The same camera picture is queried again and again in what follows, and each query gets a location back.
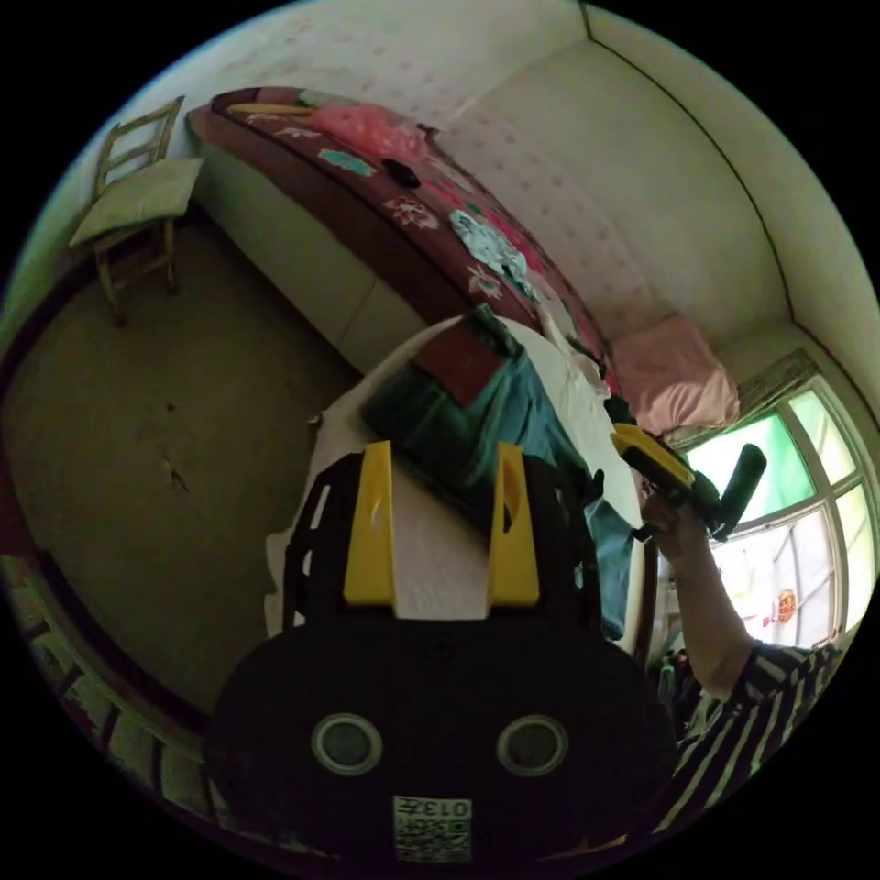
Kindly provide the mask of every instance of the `handheld device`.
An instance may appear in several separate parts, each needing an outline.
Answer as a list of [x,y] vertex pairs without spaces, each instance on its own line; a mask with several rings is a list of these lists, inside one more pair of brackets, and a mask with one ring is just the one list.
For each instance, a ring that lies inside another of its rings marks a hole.
[[[637,425],[615,424],[611,441],[623,460],[669,504],[691,504],[715,541],[730,537],[767,467],[764,453],[757,446],[746,444],[722,495],[709,478],[692,470],[674,449]],[[643,526],[634,535],[645,541],[651,537],[651,529]]]

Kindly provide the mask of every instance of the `yellow bracket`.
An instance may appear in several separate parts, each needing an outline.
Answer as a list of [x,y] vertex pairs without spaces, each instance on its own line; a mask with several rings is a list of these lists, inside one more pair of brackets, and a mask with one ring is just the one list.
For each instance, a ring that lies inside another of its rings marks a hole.
[[630,449],[637,449],[687,489],[693,486],[694,472],[686,465],[683,465],[638,425],[615,424],[614,433],[611,435],[611,442],[614,444],[617,454],[624,460],[626,460],[626,453]]
[[230,113],[267,113],[273,116],[310,116],[312,107],[298,107],[295,104],[230,104]]
[[391,444],[387,441],[364,450],[343,596],[348,605],[391,606],[397,615]]
[[[511,520],[507,531],[505,508]],[[499,443],[489,548],[488,611],[501,606],[533,608],[540,595],[523,451],[518,446]]]

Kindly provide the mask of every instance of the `blue cloth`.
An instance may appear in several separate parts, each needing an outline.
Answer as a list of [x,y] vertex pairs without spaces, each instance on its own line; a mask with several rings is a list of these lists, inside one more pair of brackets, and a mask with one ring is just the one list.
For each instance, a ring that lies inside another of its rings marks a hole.
[[[361,414],[439,494],[489,535],[499,443],[541,458],[573,486],[586,486],[590,474],[525,349],[488,306],[462,320],[489,356],[500,358],[499,368],[469,406],[460,406],[437,379],[411,364],[387,379]],[[597,550],[604,632],[619,639],[629,594],[632,527],[604,499],[591,502],[584,516]]]

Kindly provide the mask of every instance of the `wooden chair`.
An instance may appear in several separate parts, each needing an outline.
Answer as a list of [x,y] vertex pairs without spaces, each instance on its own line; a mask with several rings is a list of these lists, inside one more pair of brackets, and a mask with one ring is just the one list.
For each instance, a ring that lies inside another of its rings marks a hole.
[[[139,116],[129,122],[117,124],[110,130],[107,140],[101,149],[98,159],[98,169],[94,180],[92,204],[96,204],[104,194],[107,186],[128,176],[135,171],[141,171],[148,165],[152,165],[165,158],[168,152],[168,144],[171,139],[171,131],[180,113],[183,104],[183,96],[176,98],[169,104],[154,110],[152,113]],[[113,156],[113,149],[117,142],[139,128],[154,126],[156,132],[147,143],[127,149],[117,156]],[[116,175],[108,180],[110,175],[135,160],[145,160],[139,166],[131,169],[128,174]],[[118,273],[116,276],[110,270],[110,254],[123,242],[142,233],[151,233],[155,244],[155,255],[143,263]],[[123,327],[127,323],[125,311],[119,301],[119,292],[128,284],[142,275],[157,269],[165,269],[166,282],[169,292],[177,291],[177,279],[174,273],[174,218],[161,218],[145,224],[126,226],[117,229],[105,236],[101,236],[91,242],[95,261],[98,268],[98,278],[104,294],[110,302],[113,310],[113,320],[116,326]]]

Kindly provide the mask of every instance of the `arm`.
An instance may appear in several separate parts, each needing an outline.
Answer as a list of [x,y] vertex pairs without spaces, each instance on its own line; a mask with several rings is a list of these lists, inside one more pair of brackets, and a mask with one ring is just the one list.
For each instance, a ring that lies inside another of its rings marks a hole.
[[675,575],[682,632],[694,676],[716,699],[730,697],[754,647],[715,566],[706,529],[689,507],[673,511],[657,495],[643,517]]

